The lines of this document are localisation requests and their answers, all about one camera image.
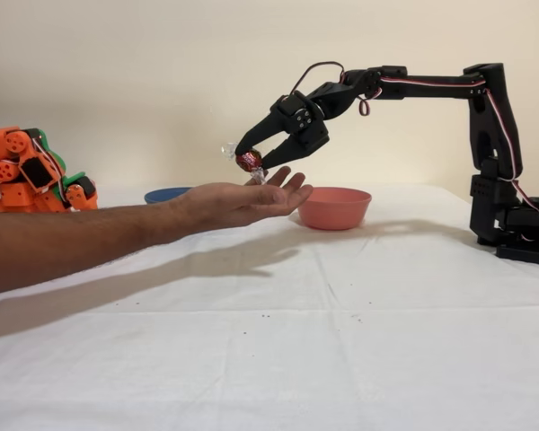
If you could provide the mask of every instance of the bowl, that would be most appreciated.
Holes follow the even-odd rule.
[[[363,222],[370,202],[371,195],[365,191],[317,187],[299,208],[299,216],[307,227],[344,231]]]
[[[173,187],[171,189],[159,189],[150,191],[144,196],[144,200],[147,204],[157,204],[158,202],[165,202],[166,200],[172,200],[180,195],[183,195],[191,187]]]

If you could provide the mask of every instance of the red candy wrapper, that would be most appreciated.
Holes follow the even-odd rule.
[[[244,171],[252,173],[256,169],[261,169],[261,154],[257,150],[251,150],[244,155],[237,155],[235,162]]]
[[[258,184],[265,184],[266,178],[261,168],[261,153],[252,149],[244,155],[235,155],[236,147],[237,144],[224,145],[222,147],[222,153],[228,159],[235,159],[237,165],[244,171],[249,172]]]

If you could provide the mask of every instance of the human hand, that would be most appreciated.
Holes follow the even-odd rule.
[[[240,186],[212,183],[195,187],[179,198],[164,202],[185,234],[246,226],[264,218],[288,216],[312,194],[312,186],[303,185],[303,173],[295,174],[285,186],[291,170],[282,167],[268,184],[253,181]]]

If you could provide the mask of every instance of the wrist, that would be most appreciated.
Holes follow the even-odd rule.
[[[184,236],[195,233],[189,213],[185,210],[182,199],[152,204],[148,225],[151,229],[152,245],[163,245],[178,241]]]

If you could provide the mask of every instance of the robotic arm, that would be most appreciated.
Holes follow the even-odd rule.
[[[367,115],[368,100],[405,97],[469,101],[473,165],[480,172],[472,179],[470,227],[478,243],[497,247],[500,258],[539,263],[539,198],[527,197],[518,185],[523,164],[502,64],[468,67],[461,76],[408,76],[404,66],[342,72],[338,83],[325,83],[307,96],[294,89],[280,97],[235,153],[243,155],[285,131],[289,137],[263,158],[262,167],[301,159],[330,140],[324,121],[341,115],[355,99]]]

